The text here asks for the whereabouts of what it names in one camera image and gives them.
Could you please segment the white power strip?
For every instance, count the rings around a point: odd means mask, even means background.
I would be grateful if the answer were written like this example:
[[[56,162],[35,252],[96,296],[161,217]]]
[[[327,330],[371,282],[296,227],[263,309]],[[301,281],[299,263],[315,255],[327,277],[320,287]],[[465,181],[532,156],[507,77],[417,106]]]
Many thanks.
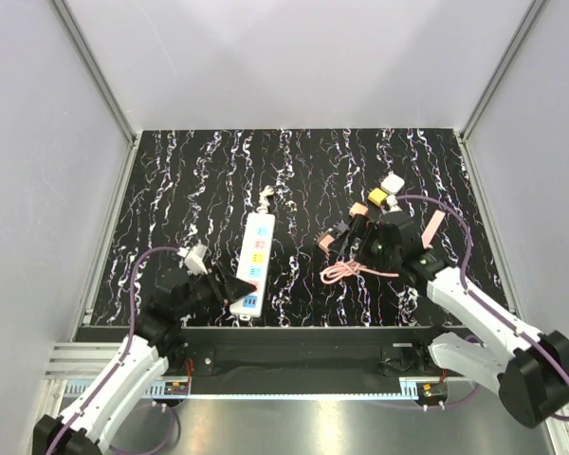
[[[230,306],[230,312],[240,320],[250,321],[262,315],[274,228],[274,215],[248,215],[236,277],[253,284],[256,290]]]

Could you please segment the orange plug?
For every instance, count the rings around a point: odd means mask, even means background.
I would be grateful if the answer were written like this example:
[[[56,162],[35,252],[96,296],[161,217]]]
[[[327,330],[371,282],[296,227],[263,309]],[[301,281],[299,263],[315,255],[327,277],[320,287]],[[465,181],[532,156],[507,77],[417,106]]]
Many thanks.
[[[349,210],[349,215],[354,218],[357,215],[366,216],[368,208],[361,203],[355,203]]]

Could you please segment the yellow plug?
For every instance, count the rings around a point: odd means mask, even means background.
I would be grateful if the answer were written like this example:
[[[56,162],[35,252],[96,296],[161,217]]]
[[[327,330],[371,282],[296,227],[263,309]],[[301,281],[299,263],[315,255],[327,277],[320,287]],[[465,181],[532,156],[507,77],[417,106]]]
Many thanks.
[[[375,188],[372,191],[370,191],[368,194],[369,202],[376,207],[382,207],[385,204],[388,197],[389,194],[380,188]]]

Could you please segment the pink plug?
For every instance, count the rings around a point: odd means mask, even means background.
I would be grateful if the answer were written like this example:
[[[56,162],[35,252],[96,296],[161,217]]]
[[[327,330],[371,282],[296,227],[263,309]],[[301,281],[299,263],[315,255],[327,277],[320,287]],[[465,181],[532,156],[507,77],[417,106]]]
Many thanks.
[[[338,251],[340,249],[340,236],[333,231],[324,232],[317,238],[317,247],[325,254]]]

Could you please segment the white square plug adapter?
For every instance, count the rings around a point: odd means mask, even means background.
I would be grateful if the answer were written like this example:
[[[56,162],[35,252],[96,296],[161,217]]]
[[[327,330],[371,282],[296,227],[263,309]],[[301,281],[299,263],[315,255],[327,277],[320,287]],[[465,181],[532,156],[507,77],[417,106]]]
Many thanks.
[[[405,180],[396,175],[395,173],[390,173],[380,182],[380,188],[389,195],[397,195],[404,188]]]

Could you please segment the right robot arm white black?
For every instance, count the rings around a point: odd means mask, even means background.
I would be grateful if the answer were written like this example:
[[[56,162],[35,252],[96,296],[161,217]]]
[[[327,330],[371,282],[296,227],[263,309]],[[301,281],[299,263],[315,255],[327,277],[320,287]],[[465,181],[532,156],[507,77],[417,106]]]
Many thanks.
[[[352,217],[341,237],[362,266],[407,280],[452,313],[478,340],[442,331],[412,351],[414,369],[429,376],[450,370],[496,394],[521,425],[534,428],[569,404],[569,339],[546,334],[506,311],[467,279],[446,254],[426,246],[412,218],[402,212],[374,221]]]

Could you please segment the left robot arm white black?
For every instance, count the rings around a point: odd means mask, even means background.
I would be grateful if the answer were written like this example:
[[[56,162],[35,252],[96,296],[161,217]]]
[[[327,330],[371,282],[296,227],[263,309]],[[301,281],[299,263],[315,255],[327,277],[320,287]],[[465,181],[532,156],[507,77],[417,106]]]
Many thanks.
[[[140,307],[117,353],[82,395],[32,431],[33,454],[103,454],[135,404],[163,374],[191,368],[181,319],[199,306],[229,305],[257,290],[220,268],[158,289]]]

